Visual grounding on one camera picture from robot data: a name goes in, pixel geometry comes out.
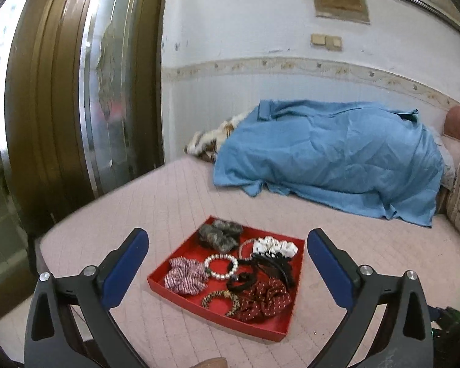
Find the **person's left hand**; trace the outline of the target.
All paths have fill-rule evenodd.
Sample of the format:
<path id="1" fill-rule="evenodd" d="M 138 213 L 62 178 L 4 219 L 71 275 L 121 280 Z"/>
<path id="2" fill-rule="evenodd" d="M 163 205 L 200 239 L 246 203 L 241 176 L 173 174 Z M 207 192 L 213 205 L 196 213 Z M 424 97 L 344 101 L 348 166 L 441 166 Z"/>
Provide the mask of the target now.
<path id="1" fill-rule="evenodd" d="M 214 357 L 201 361 L 191 368 L 228 368 L 228 361 L 224 357 Z"/>

